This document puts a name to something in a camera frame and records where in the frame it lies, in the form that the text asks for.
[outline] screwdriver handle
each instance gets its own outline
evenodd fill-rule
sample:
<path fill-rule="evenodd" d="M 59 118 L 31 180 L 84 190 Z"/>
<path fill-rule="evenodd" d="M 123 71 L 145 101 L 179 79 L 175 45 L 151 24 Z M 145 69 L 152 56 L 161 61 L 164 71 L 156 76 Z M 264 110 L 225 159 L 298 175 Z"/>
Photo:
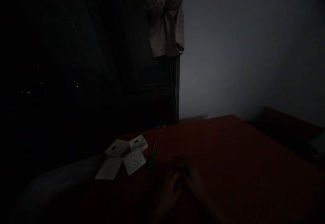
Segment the screwdriver handle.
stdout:
<path fill-rule="evenodd" d="M 153 173 L 153 160 L 155 158 L 155 153 L 152 151 L 151 155 L 150 155 L 150 159 L 149 159 L 149 164 L 148 164 L 148 168 L 147 168 L 147 173 L 148 175 L 151 175 Z"/>

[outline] screwdriver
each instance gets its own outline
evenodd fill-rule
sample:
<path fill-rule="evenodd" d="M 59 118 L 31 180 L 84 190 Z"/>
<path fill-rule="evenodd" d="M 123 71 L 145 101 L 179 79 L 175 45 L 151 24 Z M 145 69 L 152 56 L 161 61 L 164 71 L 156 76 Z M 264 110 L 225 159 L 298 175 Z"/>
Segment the screwdriver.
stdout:
<path fill-rule="evenodd" d="M 149 164 L 147 168 L 148 175 L 151 175 L 153 173 L 153 159 L 155 158 L 155 146 L 156 146 L 156 139 L 155 139 L 155 143 L 153 144 L 153 150 L 150 154 Z"/>

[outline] wall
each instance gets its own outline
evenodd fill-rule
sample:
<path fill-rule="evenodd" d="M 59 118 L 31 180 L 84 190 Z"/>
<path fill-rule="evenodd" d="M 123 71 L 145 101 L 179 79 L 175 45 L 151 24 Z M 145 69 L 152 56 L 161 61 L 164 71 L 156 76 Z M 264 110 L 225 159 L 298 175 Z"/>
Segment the wall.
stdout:
<path fill-rule="evenodd" d="M 315 7 L 278 67 L 264 104 L 325 127 L 325 16 Z"/>
<path fill-rule="evenodd" d="M 180 120 L 228 114 L 248 120 L 266 102 L 275 105 L 269 87 L 317 2 L 183 0 Z"/>

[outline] finger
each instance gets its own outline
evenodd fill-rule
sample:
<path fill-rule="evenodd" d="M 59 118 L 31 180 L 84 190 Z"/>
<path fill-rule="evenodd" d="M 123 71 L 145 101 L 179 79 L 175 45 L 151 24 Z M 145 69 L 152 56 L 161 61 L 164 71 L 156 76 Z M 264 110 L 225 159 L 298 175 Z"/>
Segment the finger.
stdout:
<path fill-rule="evenodd" d="M 168 177 L 172 177 L 172 175 L 175 173 L 176 171 L 175 170 L 171 170 L 170 172 L 168 172 Z"/>
<path fill-rule="evenodd" d="M 188 169 L 192 168 L 192 164 L 189 162 L 189 160 L 185 160 L 178 164 L 178 167 L 181 167 L 181 166 L 185 166 Z"/>
<path fill-rule="evenodd" d="M 180 182 L 179 185 L 178 185 L 178 187 L 177 187 L 177 189 L 176 189 L 176 191 L 175 191 L 175 195 L 177 197 L 179 196 L 181 189 L 182 189 L 182 183 Z"/>
<path fill-rule="evenodd" d="M 177 178 L 180 177 L 180 173 L 178 171 L 174 171 L 171 175 L 170 175 L 170 180 L 171 183 L 174 185 L 174 183 L 176 182 Z"/>
<path fill-rule="evenodd" d="M 180 172 L 180 175 L 181 175 L 181 177 L 184 179 L 185 182 L 188 181 L 189 176 L 186 174 L 185 171 L 181 171 L 181 172 Z"/>

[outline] red table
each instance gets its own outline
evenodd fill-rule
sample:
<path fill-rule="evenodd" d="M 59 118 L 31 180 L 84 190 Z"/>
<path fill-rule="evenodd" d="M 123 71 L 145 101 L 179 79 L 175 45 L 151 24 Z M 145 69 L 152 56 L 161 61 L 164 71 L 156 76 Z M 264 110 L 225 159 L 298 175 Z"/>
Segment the red table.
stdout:
<path fill-rule="evenodd" d="M 149 145 L 143 151 L 147 161 L 157 139 L 154 174 L 146 175 L 146 163 L 128 176 L 122 164 L 115 180 L 90 181 L 73 223 L 138 222 L 150 212 L 163 174 L 180 159 L 197 165 L 209 193 L 232 223 L 299 221 L 323 196 L 322 171 L 235 115 L 116 138 L 131 140 L 140 134 Z M 184 189 L 165 222 L 198 223 L 203 217 Z"/>

